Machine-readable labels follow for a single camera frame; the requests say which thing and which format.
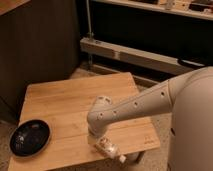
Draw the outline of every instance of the black bowl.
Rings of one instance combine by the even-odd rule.
[[[21,124],[10,139],[10,149],[16,156],[28,157],[39,152],[48,142],[50,128],[42,120]]]

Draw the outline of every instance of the dark cabinet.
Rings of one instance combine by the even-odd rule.
[[[74,0],[31,0],[0,16],[0,119],[18,119],[27,85],[68,78],[78,56]]]

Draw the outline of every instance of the wooden tabletop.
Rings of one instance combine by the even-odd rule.
[[[23,5],[30,0],[0,0],[0,15],[13,10],[14,8]]]
[[[20,124],[30,119],[46,121],[51,140],[33,157],[12,156],[9,171],[50,170],[104,159],[87,143],[87,112],[99,95],[109,96],[116,103],[138,92],[130,73],[30,85]],[[112,124],[106,136],[123,154],[160,146],[149,117]]]

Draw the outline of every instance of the small white object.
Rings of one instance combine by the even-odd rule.
[[[119,157],[119,161],[120,161],[121,163],[124,163],[124,162],[126,161],[126,156],[121,155],[121,156]]]

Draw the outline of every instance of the metal shelf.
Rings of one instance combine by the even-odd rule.
[[[165,9],[165,6],[147,4],[142,2],[134,2],[128,0],[92,0],[92,1],[213,21],[213,14],[195,12],[191,10],[183,11],[178,9]]]

